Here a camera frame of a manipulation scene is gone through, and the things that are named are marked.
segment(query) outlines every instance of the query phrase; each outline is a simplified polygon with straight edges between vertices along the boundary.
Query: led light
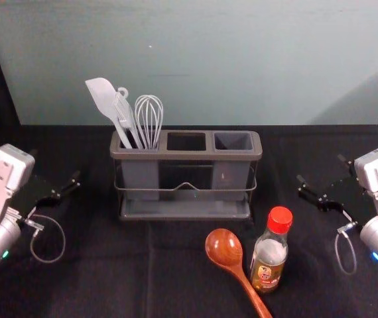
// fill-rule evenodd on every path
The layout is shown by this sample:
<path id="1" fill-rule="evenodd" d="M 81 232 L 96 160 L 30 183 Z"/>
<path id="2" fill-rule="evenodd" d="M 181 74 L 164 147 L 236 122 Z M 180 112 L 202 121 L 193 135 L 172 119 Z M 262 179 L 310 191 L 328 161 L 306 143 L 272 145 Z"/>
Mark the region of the led light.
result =
<path id="1" fill-rule="evenodd" d="M 376 252 L 372 253 L 372 257 L 373 257 L 374 260 L 378 261 L 378 254 Z"/>

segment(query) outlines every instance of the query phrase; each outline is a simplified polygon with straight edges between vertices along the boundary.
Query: black table surface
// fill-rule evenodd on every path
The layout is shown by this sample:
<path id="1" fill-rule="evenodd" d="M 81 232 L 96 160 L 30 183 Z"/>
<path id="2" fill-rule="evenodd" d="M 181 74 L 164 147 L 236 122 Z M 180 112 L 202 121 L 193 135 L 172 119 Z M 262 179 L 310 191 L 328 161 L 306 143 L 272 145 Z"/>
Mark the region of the black table surface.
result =
<path id="1" fill-rule="evenodd" d="M 189 127 L 208 129 L 208 127 Z M 338 268 L 334 238 L 346 223 L 298 198 L 297 174 L 324 186 L 347 176 L 338 154 L 357 158 L 378 148 L 378 126 L 210 127 L 260 134 L 263 158 L 252 219 L 244 221 L 119 221 L 109 142 L 113 127 L 21 127 L 0 130 L 0 146 L 38 150 L 33 173 L 64 183 L 86 172 L 82 188 L 59 207 L 41 209 L 66 232 L 66 252 L 41 264 L 24 230 L 0 264 L 0 317 L 256 317 L 242 287 L 206 257 L 204 241 L 218 227 L 241 240 L 247 272 L 269 210 L 284 205 L 294 223 L 279 288 L 263 300 L 274 317 L 378 317 L 378 263 L 356 231 L 358 270 Z M 60 250 L 58 231 L 46 224 L 37 242 Z M 349 250 L 342 256 L 350 265 Z"/>

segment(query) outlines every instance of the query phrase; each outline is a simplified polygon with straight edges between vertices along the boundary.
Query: gray cable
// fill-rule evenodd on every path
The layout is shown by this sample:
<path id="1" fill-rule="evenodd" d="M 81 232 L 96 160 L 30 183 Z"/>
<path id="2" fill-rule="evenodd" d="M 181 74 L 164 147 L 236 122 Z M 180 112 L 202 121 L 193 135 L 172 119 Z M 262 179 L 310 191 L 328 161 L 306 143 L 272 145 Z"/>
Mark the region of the gray cable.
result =
<path id="1" fill-rule="evenodd" d="M 65 252 L 65 244 L 66 244 L 66 239 L 65 239 L 65 233 L 64 233 L 64 230 L 62 229 L 61 225 L 55 220 L 53 219 L 52 217 L 47 217 L 46 215 L 39 215 L 39 214 L 34 214 L 34 211 L 32 211 L 31 213 L 31 216 L 33 217 L 41 217 L 43 219 L 48 219 L 48 220 L 51 220 L 53 223 L 55 223 L 60 232 L 61 232 L 61 235 L 62 235 L 62 240 L 64 241 L 64 244 L 62 245 L 62 250 L 61 250 L 61 253 L 59 254 L 58 257 L 54 258 L 53 260 L 44 260 L 40 257 L 38 257 L 36 255 L 36 253 L 34 252 L 34 248 L 33 248 L 33 245 L 34 245 L 34 241 L 38 235 L 38 230 L 36 230 L 31 238 L 31 241 L 30 241 L 30 251 L 31 251 L 31 254 L 34 256 L 34 258 L 36 258 L 39 262 L 42 262 L 42 263 L 45 263 L 45 264 L 51 264 L 51 263 L 55 263 L 57 262 L 59 259 L 61 259 L 62 255 L 64 255 L 64 252 Z"/>
<path id="2" fill-rule="evenodd" d="M 338 251 L 338 239 L 339 239 L 341 234 L 347 239 L 349 247 L 351 248 L 351 253 L 353 254 L 353 270 L 351 272 L 347 272 L 344 269 L 344 267 L 342 266 L 342 263 L 341 263 L 340 253 Z M 349 237 L 348 237 L 348 235 L 345 231 L 341 231 L 335 237 L 335 253 L 336 253 L 336 259 L 338 260 L 338 265 L 339 265 L 341 271 L 346 275 L 355 274 L 355 272 L 357 271 L 357 258 L 355 257 L 355 251 L 354 251 L 353 244 L 351 243 L 351 240 L 349 239 Z"/>

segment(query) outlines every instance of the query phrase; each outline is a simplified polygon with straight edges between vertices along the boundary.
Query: utensil holder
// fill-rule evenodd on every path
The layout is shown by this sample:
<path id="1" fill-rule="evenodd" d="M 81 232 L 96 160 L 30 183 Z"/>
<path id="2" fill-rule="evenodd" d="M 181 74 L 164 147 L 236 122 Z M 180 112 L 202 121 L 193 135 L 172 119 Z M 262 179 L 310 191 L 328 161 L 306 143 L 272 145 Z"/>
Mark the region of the utensil holder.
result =
<path id="1" fill-rule="evenodd" d="M 252 131 L 160 133 L 157 149 L 110 154 L 124 219 L 245 218 L 263 150 Z"/>

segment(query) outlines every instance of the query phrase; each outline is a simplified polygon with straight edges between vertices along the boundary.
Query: wooden spoon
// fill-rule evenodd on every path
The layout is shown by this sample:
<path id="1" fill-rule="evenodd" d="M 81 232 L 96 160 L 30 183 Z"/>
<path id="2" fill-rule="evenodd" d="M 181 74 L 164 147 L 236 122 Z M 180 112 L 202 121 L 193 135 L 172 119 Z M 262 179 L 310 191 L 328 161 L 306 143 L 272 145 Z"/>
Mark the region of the wooden spoon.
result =
<path id="1" fill-rule="evenodd" d="M 261 301 L 257 292 L 249 283 L 242 270 L 242 246 L 231 231 L 216 229 L 205 240 L 205 251 L 208 258 L 219 267 L 233 274 L 242 284 L 255 310 L 261 318 L 271 318 L 269 310 Z"/>

